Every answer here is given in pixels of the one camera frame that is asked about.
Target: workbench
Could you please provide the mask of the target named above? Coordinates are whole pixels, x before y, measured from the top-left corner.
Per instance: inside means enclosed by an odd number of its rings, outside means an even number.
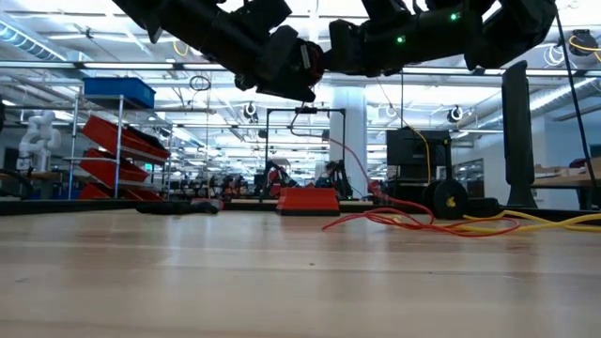
[[[273,212],[0,218],[0,336],[597,337],[601,236]]]

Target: red cable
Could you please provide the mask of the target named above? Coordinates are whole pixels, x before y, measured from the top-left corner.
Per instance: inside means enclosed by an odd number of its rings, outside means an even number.
[[[330,138],[330,141],[336,145],[343,147],[355,158],[355,161],[357,162],[357,164],[359,164],[359,167],[362,170],[363,176],[365,177],[367,184],[370,185],[369,176],[365,172],[365,168],[363,168],[363,166],[361,165],[361,161],[359,161],[359,157],[357,156],[357,154],[352,149],[350,149],[348,146],[343,145],[340,142],[333,140],[332,138]],[[518,221],[516,221],[514,219],[508,219],[508,218],[499,218],[499,219],[494,219],[494,220],[486,219],[486,220],[475,220],[475,221],[463,221],[463,222],[452,223],[452,224],[448,224],[448,225],[435,225],[434,221],[436,220],[436,218],[435,218],[432,210],[430,210],[429,208],[422,206],[420,204],[417,204],[417,203],[410,202],[410,201],[403,201],[403,200],[392,198],[391,196],[389,196],[383,192],[380,192],[378,190],[378,185],[376,185],[376,184],[370,185],[370,191],[372,192],[372,194],[374,196],[376,196],[382,200],[390,201],[390,202],[395,203],[400,206],[416,207],[418,209],[421,209],[428,215],[429,222],[422,223],[422,222],[418,221],[417,219],[415,219],[413,216],[407,214],[406,212],[397,210],[392,207],[381,207],[381,208],[373,209],[370,211],[366,211],[363,214],[347,215],[347,216],[342,217],[332,223],[325,225],[324,227],[321,228],[321,230],[326,231],[336,225],[346,223],[351,220],[366,218],[369,221],[372,221],[374,223],[380,223],[380,224],[391,225],[391,226],[399,226],[399,227],[403,227],[408,230],[429,230],[429,231],[435,231],[435,232],[448,233],[448,234],[459,236],[462,238],[486,238],[486,237],[493,237],[493,236],[508,234],[510,232],[516,231],[521,226],[521,224]],[[388,212],[388,213],[401,215],[403,217],[410,219],[412,221],[412,223],[401,223],[395,219],[382,216],[381,214],[378,214],[379,212],[380,213]],[[457,228],[458,226],[461,226],[461,225],[482,223],[482,222],[491,222],[491,221],[508,221],[508,222],[513,223],[514,226],[494,232],[494,233],[490,233],[490,234],[470,233],[470,232],[466,232],[466,231],[453,230],[453,228]]]

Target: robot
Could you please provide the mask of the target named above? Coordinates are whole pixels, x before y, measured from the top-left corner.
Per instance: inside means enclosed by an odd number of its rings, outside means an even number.
[[[226,0],[113,0],[156,43],[166,30],[208,61],[236,74],[240,90],[313,102],[325,70],[347,75],[393,75],[410,64],[463,54],[468,69],[499,68],[541,43],[557,14],[554,0],[362,0],[369,20],[330,23],[324,52],[281,25],[292,10],[285,0],[245,0],[226,12]]]
[[[27,133],[19,143],[17,170],[45,173],[50,163],[51,150],[61,144],[60,131],[52,126],[54,112],[33,115],[27,120]]]
[[[353,191],[348,183],[347,170],[342,160],[330,161],[326,164],[326,174],[326,177],[317,180],[316,188],[334,188],[339,199],[352,199]]]
[[[274,161],[268,161],[263,172],[262,197],[280,197],[283,188],[297,188],[299,183],[292,179],[285,169]]]

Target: cable reel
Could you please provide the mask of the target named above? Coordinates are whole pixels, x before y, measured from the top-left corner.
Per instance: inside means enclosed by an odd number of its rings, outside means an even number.
[[[424,190],[424,205],[441,220],[461,220],[469,201],[468,192],[455,179],[432,182]]]

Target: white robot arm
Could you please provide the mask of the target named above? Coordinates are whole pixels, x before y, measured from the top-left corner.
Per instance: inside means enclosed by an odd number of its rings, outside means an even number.
[[[54,112],[44,112],[29,117],[27,133],[19,143],[17,170],[26,171],[33,168],[39,173],[48,170],[50,150],[57,149],[61,145],[60,131],[52,126],[54,119]],[[36,155],[36,165],[34,165],[34,155]]]

